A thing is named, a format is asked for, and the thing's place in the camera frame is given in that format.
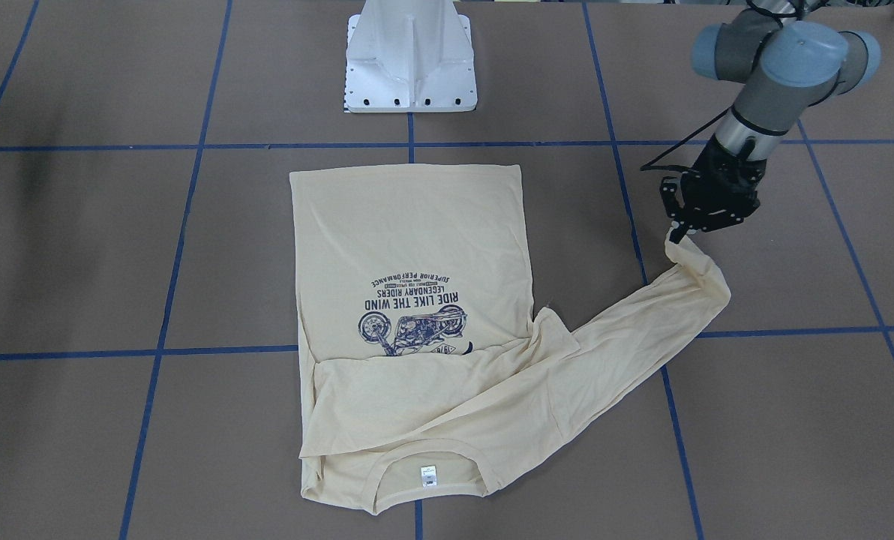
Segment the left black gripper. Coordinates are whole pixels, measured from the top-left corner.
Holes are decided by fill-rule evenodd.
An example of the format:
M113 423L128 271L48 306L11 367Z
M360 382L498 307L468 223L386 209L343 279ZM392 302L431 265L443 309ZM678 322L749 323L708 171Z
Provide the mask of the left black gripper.
M760 208L757 188L764 177L764 161L752 160L755 140L748 138L732 154L710 140L693 166L660 166L674 171L661 180L660 194L672 226L669 242L689 233L713 232L741 224Z

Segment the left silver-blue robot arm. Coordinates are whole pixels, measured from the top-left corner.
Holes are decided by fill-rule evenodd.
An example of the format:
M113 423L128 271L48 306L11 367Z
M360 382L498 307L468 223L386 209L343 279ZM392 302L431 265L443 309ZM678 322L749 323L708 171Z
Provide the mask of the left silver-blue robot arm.
M808 2L749 1L731 22L704 28L691 67L742 89L713 119L715 132L690 166L666 165L661 200L677 244L690 233L741 224L759 208L770 155L808 107L868 82L882 49L864 31L808 22Z

